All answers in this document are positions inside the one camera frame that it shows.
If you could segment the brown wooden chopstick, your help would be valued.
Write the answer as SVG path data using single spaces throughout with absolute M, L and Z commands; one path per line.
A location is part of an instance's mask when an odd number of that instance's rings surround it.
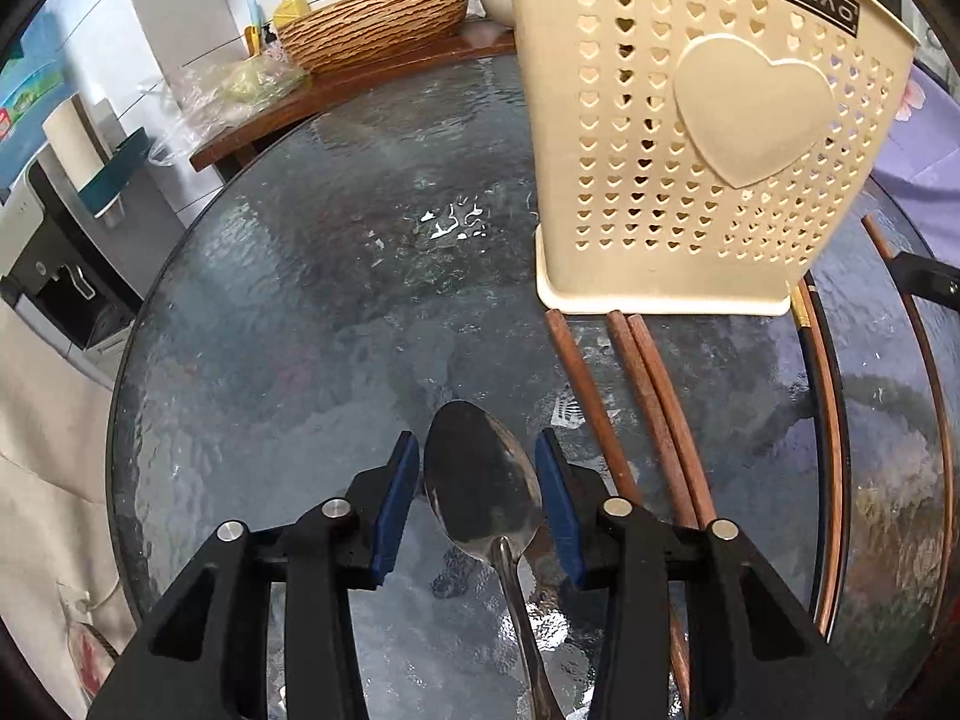
M 644 366 L 651 376 L 652 387 L 658 394 L 659 403 L 664 411 L 665 421 L 674 441 L 675 452 L 679 456 L 685 478 L 686 490 L 692 498 L 693 511 L 701 528 L 708 527 L 716 518 L 716 507 L 709 491 L 708 478 L 701 465 L 700 454 L 693 440 L 692 431 L 686 422 L 679 397 L 675 394 L 669 372 L 659 355 L 658 347 L 652 338 L 646 322 L 640 314 L 628 317 L 628 327 L 638 345 Z
M 573 387 L 574 395 L 578 397 L 587 424 L 601 447 L 605 465 L 612 475 L 617 493 L 633 504 L 640 505 L 643 502 L 640 488 L 631 473 L 630 463 L 626 460 L 622 444 L 608 417 L 601 392 L 592 378 L 586 361 L 579 353 L 578 345 L 573 333 L 569 330 L 565 316 L 560 310 L 550 309 L 545 312 L 545 322 L 547 322 L 556 354 L 562 361 L 569 383 Z
M 675 450 L 669 424 L 665 419 L 664 408 L 654 390 L 654 383 L 652 383 L 651 374 L 647 372 L 640 348 L 631 335 L 628 320 L 622 312 L 610 312 L 607 316 L 607 327 L 622 360 L 626 377 L 630 380 L 635 400 L 646 418 L 647 432 L 651 436 L 652 447 L 656 450 L 661 473 L 669 489 L 670 502 L 674 509 L 674 522 L 681 527 L 697 528 L 697 511 L 695 511 L 690 491 L 686 487 L 682 464 Z

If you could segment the metal spoon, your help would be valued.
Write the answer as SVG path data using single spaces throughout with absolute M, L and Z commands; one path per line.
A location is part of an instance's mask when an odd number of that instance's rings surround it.
M 521 442 L 480 406 L 449 401 L 428 431 L 423 484 L 451 543 L 498 575 L 529 684 L 530 715 L 562 717 L 517 569 L 544 522 L 539 480 Z

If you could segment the purple floral cloth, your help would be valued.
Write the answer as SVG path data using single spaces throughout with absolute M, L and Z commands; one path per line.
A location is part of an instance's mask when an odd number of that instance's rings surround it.
M 960 232 L 958 103 L 924 67 L 913 67 L 895 121 L 878 153 L 874 181 L 951 266 Z

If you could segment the beige heart utensil holder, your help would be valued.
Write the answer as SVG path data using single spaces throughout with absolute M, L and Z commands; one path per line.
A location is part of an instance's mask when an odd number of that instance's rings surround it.
M 575 316 L 779 316 L 913 66 L 877 0 L 512 0 L 537 293 Z

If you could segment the water dispenser machine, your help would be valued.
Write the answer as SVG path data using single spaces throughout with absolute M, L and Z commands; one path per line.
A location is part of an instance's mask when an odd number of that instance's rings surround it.
M 52 153 L 37 151 L 2 190 L 2 301 L 110 390 L 142 296 L 82 225 L 83 211 Z

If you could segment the wooden side table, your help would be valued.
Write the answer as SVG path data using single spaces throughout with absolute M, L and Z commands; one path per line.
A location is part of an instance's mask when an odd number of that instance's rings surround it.
M 214 167 L 218 176 L 229 181 L 297 125 L 371 89 L 446 65 L 514 52 L 516 43 L 511 29 L 493 21 L 469 20 L 457 34 L 439 37 L 405 54 L 391 55 L 363 67 L 313 73 L 286 98 L 199 146 L 190 154 L 189 163 L 195 172 Z

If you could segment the woven wicker basket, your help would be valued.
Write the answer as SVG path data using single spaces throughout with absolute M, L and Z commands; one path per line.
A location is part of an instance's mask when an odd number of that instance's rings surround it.
M 308 73 L 361 67 L 459 31 L 469 0 L 338 0 L 279 26 L 291 62 Z

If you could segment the clear plastic bag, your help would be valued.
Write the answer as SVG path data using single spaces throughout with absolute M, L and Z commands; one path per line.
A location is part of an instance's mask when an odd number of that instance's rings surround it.
M 306 85 L 308 73 L 291 64 L 283 50 L 249 59 L 191 65 L 169 87 L 176 112 L 153 138 L 148 161 L 171 167 L 215 138 L 252 121 L 270 106 Z

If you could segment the yellow soap dispenser bottle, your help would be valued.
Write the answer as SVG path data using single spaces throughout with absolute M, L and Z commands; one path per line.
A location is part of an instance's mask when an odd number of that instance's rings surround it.
M 309 0 L 280 0 L 272 15 L 272 25 L 280 29 L 311 13 Z

